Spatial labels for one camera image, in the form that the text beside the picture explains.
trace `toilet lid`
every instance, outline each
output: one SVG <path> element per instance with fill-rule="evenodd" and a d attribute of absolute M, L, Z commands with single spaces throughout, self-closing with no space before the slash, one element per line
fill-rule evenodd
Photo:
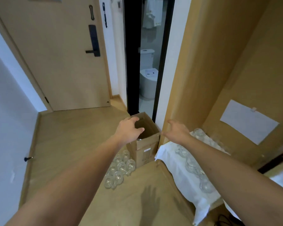
<path fill-rule="evenodd" d="M 140 73 L 147 79 L 157 81 L 158 70 L 155 68 L 140 70 Z"/>

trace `door hinge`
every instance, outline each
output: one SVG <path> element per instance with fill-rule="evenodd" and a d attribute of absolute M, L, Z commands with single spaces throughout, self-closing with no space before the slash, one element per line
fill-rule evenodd
<path fill-rule="evenodd" d="M 47 103 L 49 104 L 49 101 L 47 100 L 47 98 L 45 97 L 45 100 L 47 101 Z"/>

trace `bathroom doorway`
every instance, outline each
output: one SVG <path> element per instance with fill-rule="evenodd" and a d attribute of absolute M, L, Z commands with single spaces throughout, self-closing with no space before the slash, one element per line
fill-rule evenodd
<path fill-rule="evenodd" d="M 123 0 L 130 115 L 155 121 L 175 0 Z"/>

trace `forearm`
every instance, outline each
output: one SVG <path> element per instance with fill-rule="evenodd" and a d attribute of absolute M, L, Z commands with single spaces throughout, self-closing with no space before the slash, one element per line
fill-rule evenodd
<path fill-rule="evenodd" d="M 249 166 L 193 138 L 182 144 L 246 225 L 283 223 L 283 188 Z"/>
<path fill-rule="evenodd" d="M 118 138 L 110 137 L 40 190 L 7 225 L 78 225 L 120 148 Z"/>

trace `toilet tank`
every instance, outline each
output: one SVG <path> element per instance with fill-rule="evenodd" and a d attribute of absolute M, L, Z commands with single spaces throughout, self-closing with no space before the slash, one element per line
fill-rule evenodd
<path fill-rule="evenodd" d="M 141 50 L 141 60 L 140 60 L 140 70 L 150 69 L 153 67 L 153 49 L 142 49 Z"/>

